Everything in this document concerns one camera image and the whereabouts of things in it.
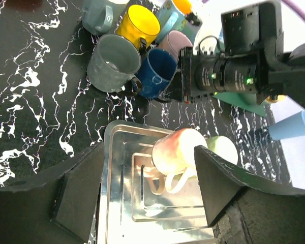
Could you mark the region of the blue grey mug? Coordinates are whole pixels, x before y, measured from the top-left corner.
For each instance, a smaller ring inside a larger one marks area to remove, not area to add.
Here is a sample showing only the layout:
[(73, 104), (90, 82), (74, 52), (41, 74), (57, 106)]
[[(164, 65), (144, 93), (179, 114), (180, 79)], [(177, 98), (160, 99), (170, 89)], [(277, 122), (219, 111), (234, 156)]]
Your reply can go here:
[(128, 0), (85, 0), (82, 25), (94, 36), (108, 33), (128, 4)]

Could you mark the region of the dark grey mug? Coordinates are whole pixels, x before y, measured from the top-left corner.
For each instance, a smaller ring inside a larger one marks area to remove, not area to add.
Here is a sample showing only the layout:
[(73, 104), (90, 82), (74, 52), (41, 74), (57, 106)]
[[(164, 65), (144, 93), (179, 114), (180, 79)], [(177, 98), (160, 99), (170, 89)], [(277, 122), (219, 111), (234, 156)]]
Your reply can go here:
[(102, 92), (136, 96), (142, 90), (142, 83), (135, 76), (141, 62), (132, 42), (117, 34), (104, 34), (87, 66), (88, 80)]

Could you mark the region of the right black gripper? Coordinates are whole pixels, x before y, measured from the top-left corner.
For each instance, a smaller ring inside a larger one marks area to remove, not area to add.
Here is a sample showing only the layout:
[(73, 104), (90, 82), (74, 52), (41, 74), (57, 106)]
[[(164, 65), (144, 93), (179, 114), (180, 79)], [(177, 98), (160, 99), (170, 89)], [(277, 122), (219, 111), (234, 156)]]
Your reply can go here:
[(185, 47), (167, 97), (192, 103), (216, 93), (255, 94), (257, 103), (286, 95), (305, 103), (305, 43), (284, 52), (279, 1), (263, 1), (221, 15), (216, 54)]

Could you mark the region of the pink orange mug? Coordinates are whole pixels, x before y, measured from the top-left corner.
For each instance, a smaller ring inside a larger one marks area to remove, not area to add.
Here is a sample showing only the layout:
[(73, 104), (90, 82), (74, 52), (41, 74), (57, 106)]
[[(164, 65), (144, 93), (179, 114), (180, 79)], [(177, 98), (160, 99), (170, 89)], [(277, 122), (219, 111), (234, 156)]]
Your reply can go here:
[(203, 135), (190, 128), (180, 129), (157, 140), (152, 147), (132, 155), (133, 166), (147, 178), (155, 195), (178, 193), (191, 177), (197, 176), (194, 148), (208, 147)]

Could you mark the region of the navy blue mug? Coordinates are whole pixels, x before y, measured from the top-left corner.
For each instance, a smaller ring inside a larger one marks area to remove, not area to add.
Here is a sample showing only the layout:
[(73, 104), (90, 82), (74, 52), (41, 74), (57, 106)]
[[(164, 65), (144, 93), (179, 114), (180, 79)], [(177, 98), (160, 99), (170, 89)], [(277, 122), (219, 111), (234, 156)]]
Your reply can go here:
[(176, 68), (177, 61), (167, 51), (151, 49), (136, 73), (142, 84), (139, 94), (148, 99), (157, 98), (172, 80)]

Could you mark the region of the light green mug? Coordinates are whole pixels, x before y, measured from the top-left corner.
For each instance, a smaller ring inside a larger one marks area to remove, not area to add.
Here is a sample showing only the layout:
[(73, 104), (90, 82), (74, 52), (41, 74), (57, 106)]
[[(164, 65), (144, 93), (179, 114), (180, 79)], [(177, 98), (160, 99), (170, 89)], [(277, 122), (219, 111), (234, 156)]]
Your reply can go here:
[(237, 165), (238, 152), (234, 143), (225, 136), (214, 136), (205, 139), (201, 134), (185, 135), (184, 131), (173, 136), (178, 141), (179, 154), (185, 158), (185, 163), (189, 163), (189, 169), (196, 170), (194, 159), (194, 147), (203, 145), (212, 152), (225, 159), (226, 161)]

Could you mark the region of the mauve pink mug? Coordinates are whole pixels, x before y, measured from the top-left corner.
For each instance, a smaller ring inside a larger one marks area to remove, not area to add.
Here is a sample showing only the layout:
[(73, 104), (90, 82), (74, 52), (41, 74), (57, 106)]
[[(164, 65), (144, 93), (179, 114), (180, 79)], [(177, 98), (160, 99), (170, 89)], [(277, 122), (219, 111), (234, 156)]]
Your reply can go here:
[(172, 30), (157, 46), (159, 49), (167, 51), (175, 60), (178, 60), (179, 51), (185, 47), (192, 47), (190, 39), (180, 31)]

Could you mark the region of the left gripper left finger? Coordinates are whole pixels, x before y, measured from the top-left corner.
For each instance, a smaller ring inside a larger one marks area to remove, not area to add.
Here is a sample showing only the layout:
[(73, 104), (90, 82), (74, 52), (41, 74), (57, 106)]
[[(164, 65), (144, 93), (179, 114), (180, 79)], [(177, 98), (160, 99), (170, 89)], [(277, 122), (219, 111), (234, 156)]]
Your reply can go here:
[(0, 187), (0, 243), (86, 243), (97, 206), (104, 144)]

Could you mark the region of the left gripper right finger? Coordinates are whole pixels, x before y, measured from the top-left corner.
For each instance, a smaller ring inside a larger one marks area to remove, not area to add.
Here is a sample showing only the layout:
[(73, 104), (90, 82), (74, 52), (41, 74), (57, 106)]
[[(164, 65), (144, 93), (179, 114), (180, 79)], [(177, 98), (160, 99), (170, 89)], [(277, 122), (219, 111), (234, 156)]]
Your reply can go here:
[(208, 226), (216, 243), (305, 243), (305, 190), (194, 150)]

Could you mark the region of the yellow ribbed mug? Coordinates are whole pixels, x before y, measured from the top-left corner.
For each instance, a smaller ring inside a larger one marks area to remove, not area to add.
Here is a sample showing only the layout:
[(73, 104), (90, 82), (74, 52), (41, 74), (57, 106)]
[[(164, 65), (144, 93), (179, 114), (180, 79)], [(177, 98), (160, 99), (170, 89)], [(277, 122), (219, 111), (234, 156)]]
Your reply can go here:
[(160, 33), (157, 17), (142, 5), (131, 5), (126, 11), (116, 33), (125, 37), (140, 51), (145, 51)]

